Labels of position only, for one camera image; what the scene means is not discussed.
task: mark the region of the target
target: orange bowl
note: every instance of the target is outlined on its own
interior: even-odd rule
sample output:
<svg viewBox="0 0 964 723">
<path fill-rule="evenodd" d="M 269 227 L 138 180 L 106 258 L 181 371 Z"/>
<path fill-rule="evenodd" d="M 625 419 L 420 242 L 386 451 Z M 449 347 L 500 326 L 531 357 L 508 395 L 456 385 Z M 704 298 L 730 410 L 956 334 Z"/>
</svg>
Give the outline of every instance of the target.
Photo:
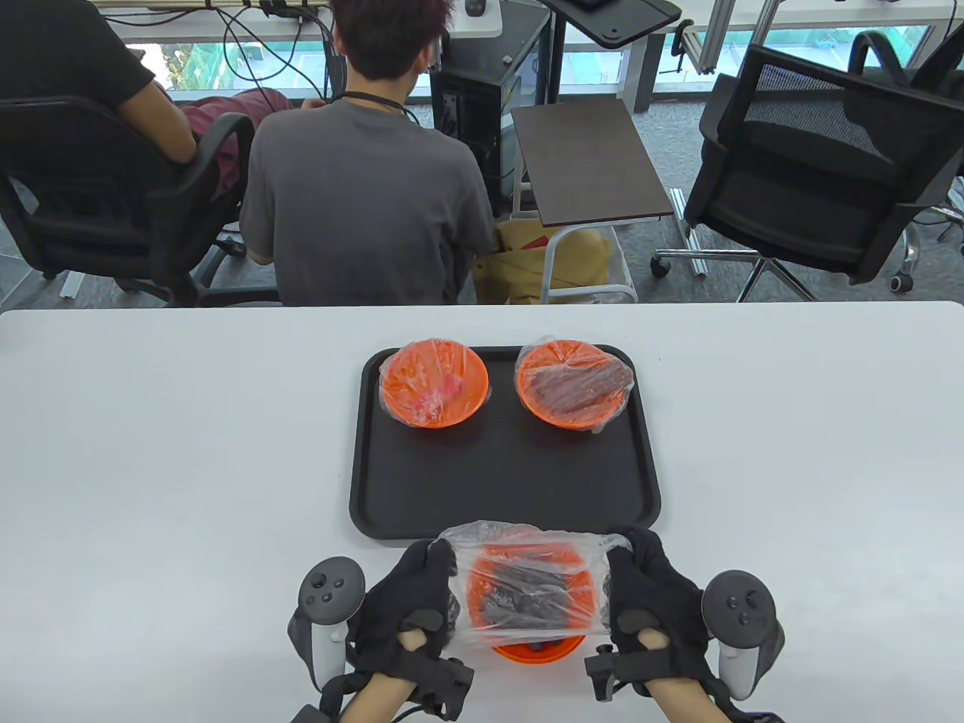
<svg viewBox="0 0 964 723">
<path fill-rule="evenodd" d="M 539 559 L 560 566 L 572 565 L 577 572 L 566 576 L 567 587 L 571 598 L 569 622 L 573 627 L 580 626 L 582 621 L 591 618 L 596 613 L 596 593 L 593 577 L 585 569 L 585 561 L 578 552 L 568 545 L 556 544 L 522 544 L 522 545 L 487 545 L 478 562 L 469 571 L 469 582 L 466 602 L 469 617 L 477 628 L 485 628 L 488 622 L 483 615 L 485 601 L 497 588 L 498 568 L 502 564 L 512 564 L 513 560 L 538 556 Z M 578 648 L 585 639 L 584 635 L 574 635 L 543 644 L 542 650 L 527 643 L 518 645 L 503 645 L 494 650 L 501 656 L 524 665 L 547 665 L 568 656 Z"/>
<path fill-rule="evenodd" d="M 451 427 L 478 412 L 488 397 L 485 363 L 456 341 L 409 344 L 382 370 L 382 402 L 392 415 L 414 427 Z"/>
<path fill-rule="evenodd" d="M 545 647 L 542 650 L 527 643 L 521 645 L 503 645 L 499 648 L 493 648 L 493 650 L 502 657 L 506 657 L 522 665 L 549 665 L 574 653 L 576 648 L 582 645 L 582 641 L 585 639 L 585 635 L 577 635 L 576 637 L 567 637 L 562 640 L 551 640 L 550 642 L 543 643 Z"/>
<path fill-rule="evenodd" d="M 585 409 L 559 414 L 543 404 L 533 392 L 534 372 L 565 364 L 573 369 L 590 368 L 610 360 L 611 356 L 599 347 L 584 341 L 550 341 L 530 351 L 516 372 L 516 390 L 522 404 L 544 422 L 577 432 L 586 432 L 605 425 L 623 410 L 629 392 L 625 389 Z"/>
</svg>

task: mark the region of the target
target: hand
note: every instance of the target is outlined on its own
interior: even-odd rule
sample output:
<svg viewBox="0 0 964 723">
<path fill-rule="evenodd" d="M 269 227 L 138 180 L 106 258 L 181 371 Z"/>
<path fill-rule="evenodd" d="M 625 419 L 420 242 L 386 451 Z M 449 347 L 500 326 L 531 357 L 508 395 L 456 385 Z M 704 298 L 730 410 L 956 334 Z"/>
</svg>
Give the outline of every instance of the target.
<svg viewBox="0 0 964 723">
<path fill-rule="evenodd" d="M 358 658 L 356 671 L 386 672 L 382 668 L 398 647 L 418 649 L 420 655 L 438 660 L 448 643 L 448 579 L 454 574 L 455 554 L 445 540 L 421 540 L 408 548 L 348 621 L 348 640 Z M 433 625 L 410 621 L 417 611 L 428 611 L 438 626 L 431 629 Z M 421 628 L 423 644 L 412 628 Z"/>
<path fill-rule="evenodd" d="M 612 642 L 620 653 L 654 650 L 668 642 L 676 677 L 696 681 L 710 678 L 706 662 L 710 635 L 700 607 L 702 591 L 673 569 L 654 532 L 638 528 L 619 532 L 632 544 L 632 552 L 616 548 L 608 554 Z M 624 615 L 631 611 L 644 612 L 633 621 L 637 625 L 639 618 L 646 621 L 643 629 L 623 629 L 633 628 L 632 624 L 627 626 L 631 615 Z"/>
</svg>

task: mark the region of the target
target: person sitting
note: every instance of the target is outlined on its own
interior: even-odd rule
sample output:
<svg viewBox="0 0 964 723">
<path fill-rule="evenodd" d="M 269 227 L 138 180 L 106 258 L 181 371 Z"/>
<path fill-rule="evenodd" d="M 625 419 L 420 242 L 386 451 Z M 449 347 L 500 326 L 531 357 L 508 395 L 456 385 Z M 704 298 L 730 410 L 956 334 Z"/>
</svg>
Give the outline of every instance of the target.
<svg viewBox="0 0 964 723">
<path fill-rule="evenodd" d="M 347 93 L 254 137 L 241 233 L 291 306 L 451 304 L 495 245 L 467 146 L 403 106 L 452 0 L 331 0 Z"/>
<path fill-rule="evenodd" d="M 74 96 L 116 112 L 169 160 L 190 163 L 197 139 L 225 113 L 243 113 L 255 127 L 292 108 L 269 89 L 208 98 L 178 108 L 97 8 L 87 0 L 0 0 L 0 99 Z M 240 178 L 238 145 L 218 156 L 220 190 Z"/>
</svg>

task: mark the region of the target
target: pink shorts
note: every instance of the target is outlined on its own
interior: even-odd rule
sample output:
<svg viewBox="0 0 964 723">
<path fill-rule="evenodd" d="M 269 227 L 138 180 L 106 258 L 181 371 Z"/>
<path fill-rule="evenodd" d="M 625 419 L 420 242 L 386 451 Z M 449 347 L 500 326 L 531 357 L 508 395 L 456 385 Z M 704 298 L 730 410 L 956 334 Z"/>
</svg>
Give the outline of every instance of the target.
<svg viewBox="0 0 964 723">
<path fill-rule="evenodd" d="M 290 100 L 270 88 L 265 88 L 263 91 L 255 88 L 233 97 L 206 98 L 190 105 L 181 106 L 188 122 L 191 123 L 191 130 L 198 137 L 207 133 L 215 121 L 225 113 L 243 113 L 254 121 L 254 129 L 257 130 L 261 122 L 272 113 L 287 111 L 292 108 L 294 106 L 291 105 Z M 221 168 L 219 194 L 224 193 L 237 183 L 241 177 L 241 170 L 238 168 L 239 155 L 237 139 L 229 138 L 218 154 L 218 166 Z"/>
</svg>

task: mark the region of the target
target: black tray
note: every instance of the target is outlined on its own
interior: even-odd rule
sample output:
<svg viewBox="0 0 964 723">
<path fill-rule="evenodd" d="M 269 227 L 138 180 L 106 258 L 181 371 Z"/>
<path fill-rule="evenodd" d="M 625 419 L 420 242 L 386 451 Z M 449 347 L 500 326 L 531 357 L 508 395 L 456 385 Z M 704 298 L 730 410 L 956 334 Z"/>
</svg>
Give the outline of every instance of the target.
<svg viewBox="0 0 964 723">
<path fill-rule="evenodd" d="M 349 512 L 376 540 L 436 537 L 476 520 L 527 522 L 542 529 L 607 532 L 649 526 L 659 487 L 639 385 L 599 434 L 546 424 L 522 406 L 514 381 L 521 347 L 477 347 L 492 397 L 447 429 L 415 429 L 378 403 L 379 352 L 361 374 Z M 601 349 L 632 362 L 619 349 Z"/>
</svg>

